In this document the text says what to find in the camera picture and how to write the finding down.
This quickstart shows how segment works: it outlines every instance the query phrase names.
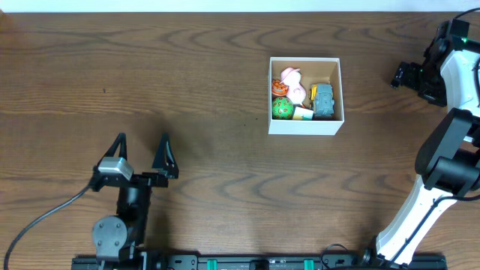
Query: pink toy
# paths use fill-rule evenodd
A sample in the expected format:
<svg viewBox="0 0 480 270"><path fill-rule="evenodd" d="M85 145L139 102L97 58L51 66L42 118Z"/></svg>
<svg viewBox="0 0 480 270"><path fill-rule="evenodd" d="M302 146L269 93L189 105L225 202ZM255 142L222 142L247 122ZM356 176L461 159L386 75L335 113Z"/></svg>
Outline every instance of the pink toy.
<svg viewBox="0 0 480 270"><path fill-rule="evenodd" d="M287 67L280 75L282 79L281 82L289 88L286 97L289 98L294 105L301 105L307 97L307 92L300 84L302 75L299 71L299 68Z"/></svg>

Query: white box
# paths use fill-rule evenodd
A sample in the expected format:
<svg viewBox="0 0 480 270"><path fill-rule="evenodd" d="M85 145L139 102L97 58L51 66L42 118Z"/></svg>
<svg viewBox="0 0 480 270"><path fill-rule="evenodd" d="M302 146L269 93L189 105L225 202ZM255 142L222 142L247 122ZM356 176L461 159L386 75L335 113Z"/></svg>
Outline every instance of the white box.
<svg viewBox="0 0 480 270"><path fill-rule="evenodd" d="M272 80L280 79L281 71L288 67L300 68L300 83L307 92L314 83L331 84L335 101L332 120L272 119ZM344 121L344 99L342 97L339 58L270 58L270 68L268 69L268 134L335 135Z"/></svg>

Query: green connector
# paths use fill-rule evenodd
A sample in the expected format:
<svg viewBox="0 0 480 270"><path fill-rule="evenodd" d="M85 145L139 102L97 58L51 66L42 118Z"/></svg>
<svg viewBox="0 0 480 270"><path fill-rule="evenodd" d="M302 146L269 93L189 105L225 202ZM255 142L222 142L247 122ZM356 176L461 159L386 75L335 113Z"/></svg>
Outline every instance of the green connector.
<svg viewBox="0 0 480 270"><path fill-rule="evenodd" d="M216 259L207 260L207 270L217 270L217 260Z"/></svg>
<svg viewBox="0 0 480 270"><path fill-rule="evenodd" d="M306 259L303 261L304 270L315 270L314 261L312 259Z"/></svg>

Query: wood grain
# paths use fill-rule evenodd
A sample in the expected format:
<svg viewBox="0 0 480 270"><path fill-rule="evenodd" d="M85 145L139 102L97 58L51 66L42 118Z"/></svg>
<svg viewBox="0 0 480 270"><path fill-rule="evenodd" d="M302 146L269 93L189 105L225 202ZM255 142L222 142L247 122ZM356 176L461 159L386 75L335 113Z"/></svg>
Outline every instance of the wood grain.
<svg viewBox="0 0 480 270"><path fill-rule="evenodd" d="M0 21L0 251L88 181L118 132L149 170L168 131L180 179L152 197L146 245L202 254L361 250L413 186L420 145L445 110L389 81L421 62L451 13L11 14ZM468 20L480 34L480 16ZM336 136L268 136L271 56L339 57ZM69 269L95 252L117 190L39 223L10 269ZM478 203L458 203L421 243L476 269Z"/></svg>

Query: green ball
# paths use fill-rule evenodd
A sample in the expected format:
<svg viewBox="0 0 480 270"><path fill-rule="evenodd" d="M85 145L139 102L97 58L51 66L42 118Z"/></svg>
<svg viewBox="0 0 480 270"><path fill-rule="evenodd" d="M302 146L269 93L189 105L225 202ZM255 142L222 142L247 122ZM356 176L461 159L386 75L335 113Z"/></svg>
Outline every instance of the green ball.
<svg viewBox="0 0 480 270"><path fill-rule="evenodd" d="M290 120L293 116L293 103L288 97L277 97L271 102L271 117Z"/></svg>

